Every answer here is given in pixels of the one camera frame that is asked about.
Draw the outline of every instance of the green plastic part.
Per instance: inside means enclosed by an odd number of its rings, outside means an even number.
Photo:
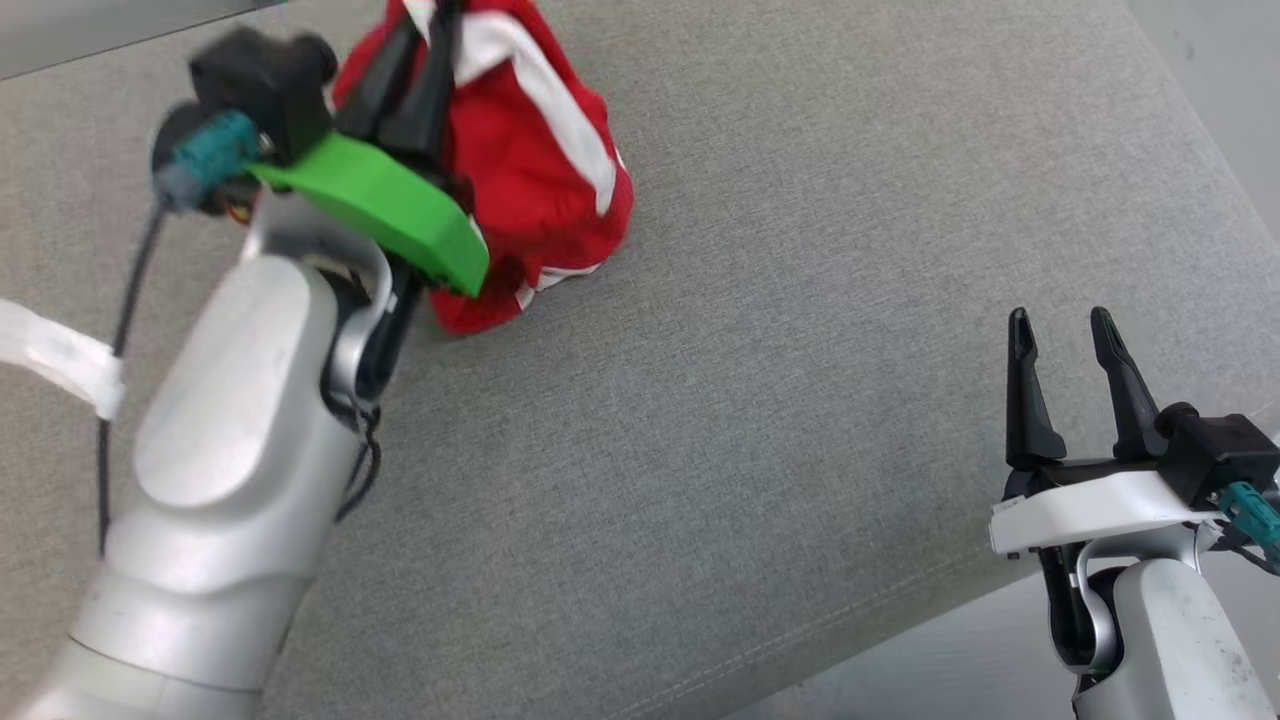
[[[301,192],[429,279],[480,293],[489,249],[471,219],[447,192],[378,147],[334,132],[288,168],[248,170],[271,187]]]

